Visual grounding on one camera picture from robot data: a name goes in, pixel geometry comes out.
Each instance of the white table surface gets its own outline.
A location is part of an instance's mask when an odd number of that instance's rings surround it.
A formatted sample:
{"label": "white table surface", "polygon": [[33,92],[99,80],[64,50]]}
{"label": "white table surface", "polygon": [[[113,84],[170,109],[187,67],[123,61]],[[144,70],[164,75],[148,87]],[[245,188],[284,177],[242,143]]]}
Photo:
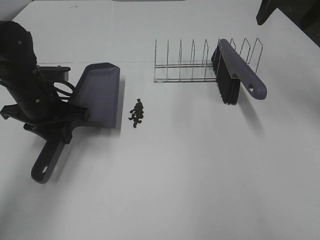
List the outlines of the white table surface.
{"label": "white table surface", "polygon": [[[279,11],[257,26],[259,1],[241,2],[35,1],[22,11],[15,21],[41,65],[70,66],[76,84],[88,63],[111,62],[122,90],[118,128],[77,128],[45,185],[30,177],[44,140],[0,120],[0,239],[318,240],[320,49]],[[241,90],[227,106],[215,83],[153,83],[155,38],[213,47],[231,36],[263,41],[266,100]],[[137,98],[145,118],[134,129]],[[14,103],[3,88],[0,101]]]}

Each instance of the wire rack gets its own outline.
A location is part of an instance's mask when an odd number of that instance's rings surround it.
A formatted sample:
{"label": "wire rack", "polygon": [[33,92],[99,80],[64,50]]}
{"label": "wire rack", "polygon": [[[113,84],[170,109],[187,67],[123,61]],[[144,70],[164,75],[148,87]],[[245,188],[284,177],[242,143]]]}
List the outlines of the wire rack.
{"label": "wire rack", "polygon": [[[253,56],[256,55],[257,43],[260,45],[260,52],[257,55],[256,64],[252,64]],[[233,38],[230,40],[230,44],[235,50],[237,50],[236,43]],[[257,37],[255,39],[253,48],[245,37],[241,44],[240,52],[238,53],[243,60],[252,68],[255,68],[255,73],[258,71],[261,55],[263,51],[263,44]],[[178,48],[178,60],[171,62],[169,56],[171,56],[169,48],[169,40],[166,43],[166,55],[165,60],[157,60],[157,40],[155,40],[154,47],[154,82],[155,83],[215,83],[216,76],[213,72],[213,65],[211,62],[211,55],[214,50],[210,50],[208,40],[205,39],[204,47],[201,59],[196,59],[196,43],[192,40],[191,52],[189,54],[189,60],[183,60],[183,43],[180,39]]]}

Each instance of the brush bristles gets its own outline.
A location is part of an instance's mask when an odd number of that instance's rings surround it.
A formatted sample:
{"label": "brush bristles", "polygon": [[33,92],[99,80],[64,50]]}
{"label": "brush bristles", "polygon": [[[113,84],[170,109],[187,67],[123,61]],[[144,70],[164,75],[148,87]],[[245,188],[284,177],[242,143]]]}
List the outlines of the brush bristles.
{"label": "brush bristles", "polygon": [[238,101],[240,80],[232,79],[229,75],[219,46],[215,49],[211,61],[223,102],[225,104],[235,105]]}

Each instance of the hand brush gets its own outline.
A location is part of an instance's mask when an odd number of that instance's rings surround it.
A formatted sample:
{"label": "hand brush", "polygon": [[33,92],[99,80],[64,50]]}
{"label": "hand brush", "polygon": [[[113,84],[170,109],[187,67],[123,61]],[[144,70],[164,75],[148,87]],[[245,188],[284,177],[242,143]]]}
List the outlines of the hand brush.
{"label": "hand brush", "polygon": [[267,88],[226,39],[220,39],[211,58],[216,82],[225,104],[238,101],[240,82],[255,99],[267,97]]}

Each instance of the brush handle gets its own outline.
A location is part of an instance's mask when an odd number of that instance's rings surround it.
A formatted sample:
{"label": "brush handle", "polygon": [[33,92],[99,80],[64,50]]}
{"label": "brush handle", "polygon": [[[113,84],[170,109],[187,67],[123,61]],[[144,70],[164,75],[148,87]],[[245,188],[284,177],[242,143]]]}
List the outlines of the brush handle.
{"label": "brush handle", "polygon": [[220,39],[218,45],[231,78],[239,79],[248,93],[255,99],[265,99],[267,97],[265,84],[239,56],[230,43],[226,39]]}

